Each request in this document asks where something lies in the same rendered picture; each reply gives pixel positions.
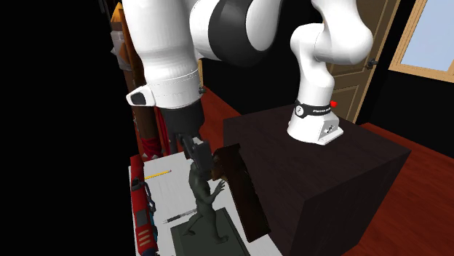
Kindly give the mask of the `brown door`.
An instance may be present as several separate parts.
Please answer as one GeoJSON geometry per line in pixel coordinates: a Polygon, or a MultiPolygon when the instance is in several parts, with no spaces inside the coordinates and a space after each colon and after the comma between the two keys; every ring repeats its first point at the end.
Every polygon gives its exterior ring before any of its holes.
{"type": "Polygon", "coordinates": [[[327,65],[335,79],[331,100],[337,103],[332,109],[336,116],[352,123],[357,120],[400,1],[357,0],[359,15],[373,34],[373,46],[356,65],[327,65]]]}

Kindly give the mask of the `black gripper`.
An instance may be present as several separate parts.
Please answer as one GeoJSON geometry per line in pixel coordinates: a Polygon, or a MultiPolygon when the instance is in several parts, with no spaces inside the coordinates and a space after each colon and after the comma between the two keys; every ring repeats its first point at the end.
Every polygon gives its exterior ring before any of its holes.
{"type": "Polygon", "coordinates": [[[183,148],[186,159],[193,159],[202,177],[210,177],[214,166],[210,143],[200,137],[199,130],[204,123],[204,111],[201,100],[178,109],[161,108],[168,138],[177,139],[183,148]]]}

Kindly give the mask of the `long red bag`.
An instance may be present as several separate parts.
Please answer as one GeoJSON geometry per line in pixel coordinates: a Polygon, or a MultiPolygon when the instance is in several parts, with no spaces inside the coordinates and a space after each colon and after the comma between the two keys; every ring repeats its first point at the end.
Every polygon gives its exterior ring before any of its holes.
{"type": "Polygon", "coordinates": [[[130,158],[130,196],[134,215],[135,238],[140,256],[159,256],[157,227],[154,224],[155,203],[144,176],[140,155],[130,158]]]}

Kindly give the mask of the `window with wooden frame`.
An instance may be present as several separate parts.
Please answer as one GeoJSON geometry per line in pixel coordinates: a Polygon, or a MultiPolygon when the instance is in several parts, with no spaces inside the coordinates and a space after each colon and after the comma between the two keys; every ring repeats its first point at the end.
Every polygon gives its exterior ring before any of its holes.
{"type": "Polygon", "coordinates": [[[454,84],[454,0],[415,0],[389,70],[454,84]]]}

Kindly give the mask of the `grey pen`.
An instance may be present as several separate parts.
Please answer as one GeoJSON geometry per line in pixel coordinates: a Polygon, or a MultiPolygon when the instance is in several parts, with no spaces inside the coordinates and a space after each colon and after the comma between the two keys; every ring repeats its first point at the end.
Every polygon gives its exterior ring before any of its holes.
{"type": "Polygon", "coordinates": [[[192,214],[194,214],[196,212],[197,212],[196,209],[192,209],[192,210],[189,210],[187,212],[180,213],[179,215],[167,218],[166,220],[163,221],[163,224],[170,223],[170,222],[175,221],[175,220],[177,220],[179,218],[182,218],[182,217],[185,217],[185,216],[188,216],[188,215],[192,215],[192,214]]]}

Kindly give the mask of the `dark robot stand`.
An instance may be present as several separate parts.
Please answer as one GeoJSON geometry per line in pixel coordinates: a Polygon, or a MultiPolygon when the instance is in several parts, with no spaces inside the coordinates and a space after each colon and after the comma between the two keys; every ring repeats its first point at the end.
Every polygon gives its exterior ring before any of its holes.
{"type": "Polygon", "coordinates": [[[287,134],[290,106],[223,122],[282,256],[342,256],[361,240],[410,150],[347,120],[326,145],[287,134]]]}

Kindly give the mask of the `brown stand with clothes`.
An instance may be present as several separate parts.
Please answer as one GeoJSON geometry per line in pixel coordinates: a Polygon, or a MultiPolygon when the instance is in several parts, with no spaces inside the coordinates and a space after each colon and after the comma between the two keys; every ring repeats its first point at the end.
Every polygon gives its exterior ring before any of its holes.
{"type": "MultiPolygon", "coordinates": [[[[116,57],[119,68],[123,70],[128,92],[131,92],[146,84],[143,64],[132,43],[122,0],[107,0],[107,2],[113,4],[113,12],[108,12],[113,43],[111,53],[116,57]]],[[[148,161],[163,157],[164,149],[155,108],[132,107],[132,112],[139,135],[138,145],[142,158],[148,161]]]]}

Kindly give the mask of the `grey figure on flat base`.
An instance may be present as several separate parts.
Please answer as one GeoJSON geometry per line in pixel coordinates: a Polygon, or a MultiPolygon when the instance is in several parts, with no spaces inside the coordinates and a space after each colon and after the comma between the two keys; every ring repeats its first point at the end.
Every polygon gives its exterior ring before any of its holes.
{"type": "Polygon", "coordinates": [[[251,256],[227,210],[213,208],[224,182],[219,182],[211,192],[209,178],[195,163],[191,164],[188,184],[195,198],[196,212],[187,222],[170,229],[175,256],[251,256]]]}

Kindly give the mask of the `dark brown wooden board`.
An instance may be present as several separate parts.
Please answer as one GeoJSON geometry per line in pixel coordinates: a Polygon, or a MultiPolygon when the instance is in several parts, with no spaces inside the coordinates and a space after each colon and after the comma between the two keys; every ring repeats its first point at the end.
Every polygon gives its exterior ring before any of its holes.
{"type": "Polygon", "coordinates": [[[269,234],[271,229],[240,149],[237,143],[214,152],[211,179],[224,179],[228,183],[246,239],[253,242],[269,234]]]}

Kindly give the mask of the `yellow pencil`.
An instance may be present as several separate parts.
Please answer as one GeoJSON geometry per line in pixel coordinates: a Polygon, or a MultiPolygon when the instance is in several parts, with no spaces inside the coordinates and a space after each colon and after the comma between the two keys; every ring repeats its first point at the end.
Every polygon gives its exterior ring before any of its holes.
{"type": "Polygon", "coordinates": [[[164,172],[159,172],[159,173],[156,173],[156,174],[153,174],[153,175],[145,176],[144,180],[148,180],[148,179],[151,179],[151,178],[154,178],[154,177],[162,176],[162,175],[171,173],[171,171],[172,170],[167,170],[167,171],[164,171],[164,172]]]}

